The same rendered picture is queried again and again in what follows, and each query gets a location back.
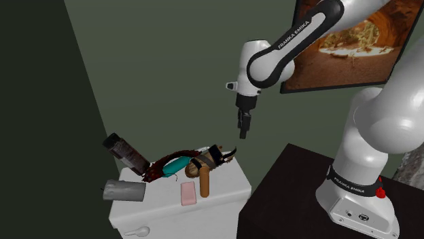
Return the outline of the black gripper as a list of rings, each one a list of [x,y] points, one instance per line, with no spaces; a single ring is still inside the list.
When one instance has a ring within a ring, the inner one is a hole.
[[[242,94],[236,95],[236,107],[238,108],[237,113],[237,128],[240,129],[240,138],[245,139],[247,132],[250,129],[251,115],[250,111],[255,109],[258,97],[257,96],[245,96]]]

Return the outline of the brown figure with black bands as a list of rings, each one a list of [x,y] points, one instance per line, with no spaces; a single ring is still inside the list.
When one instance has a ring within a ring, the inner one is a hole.
[[[188,165],[184,168],[185,175],[188,178],[196,178],[200,176],[200,169],[205,167],[212,171],[225,163],[233,160],[237,148],[232,151],[223,152],[222,146],[212,145],[205,148],[198,156],[193,157]]]

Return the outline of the brown cylinder stick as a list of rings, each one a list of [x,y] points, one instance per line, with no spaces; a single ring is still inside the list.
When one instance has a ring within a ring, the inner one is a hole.
[[[207,198],[209,196],[209,173],[209,168],[205,166],[199,170],[200,196],[203,198]]]

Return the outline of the teal oblong tube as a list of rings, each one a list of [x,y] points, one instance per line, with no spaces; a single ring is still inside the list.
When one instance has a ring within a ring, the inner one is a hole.
[[[166,164],[162,171],[164,173],[163,177],[171,177],[181,169],[185,168],[190,163],[191,157],[181,156],[177,159],[174,159],[172,162]]]

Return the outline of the dark robot stand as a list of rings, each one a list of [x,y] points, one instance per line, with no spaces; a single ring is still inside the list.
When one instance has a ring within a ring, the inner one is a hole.
[[[315,191],[332,158],[288,144],[244,205],[236,239],[373,239],[337,225]],[[424,239],[424,191],[383,178],[400,224],[399,239]]]

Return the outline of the pink soap bar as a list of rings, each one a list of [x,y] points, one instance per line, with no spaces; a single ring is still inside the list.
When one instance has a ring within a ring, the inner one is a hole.
[[[196,203],[196,188],[193,181],[181,183],[181,205],[189,206]]]

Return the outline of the dark red bristly brush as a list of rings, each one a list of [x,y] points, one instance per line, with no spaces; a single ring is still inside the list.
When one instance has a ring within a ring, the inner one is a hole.
[[[194,158],[198,155],[200,155],[200,151],[197,150],[182,150],[166,155],[160,160],[154,162],[146,170],[145,174],[143,175],[143,182],[151,183],[152,181],[155,181],[156,179],[159,179],[160,177],[164,176],[164,166],[175,158],[179,158],[181,156],[188,156],[189,158]]]

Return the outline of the dark brown bottle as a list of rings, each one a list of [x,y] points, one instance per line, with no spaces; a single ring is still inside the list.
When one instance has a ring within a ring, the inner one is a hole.
[[[135,174],[143,176],[150,167],[148,162],[134,147],[116,133],[110,134],[102,145]]]

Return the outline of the grey cylinder candle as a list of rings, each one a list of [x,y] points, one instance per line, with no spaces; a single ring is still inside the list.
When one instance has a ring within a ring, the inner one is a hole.
[[[144,182],[117,181],[110,179],[101,188],[104,200],[142,202],[147,184]]]

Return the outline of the framed desert cave wall picture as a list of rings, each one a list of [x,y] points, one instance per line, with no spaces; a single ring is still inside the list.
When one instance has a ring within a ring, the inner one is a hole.
[[[416,26],[424,0],[384,5],[341,31],[326,33],[295,59],[282,94],[384,84]]]

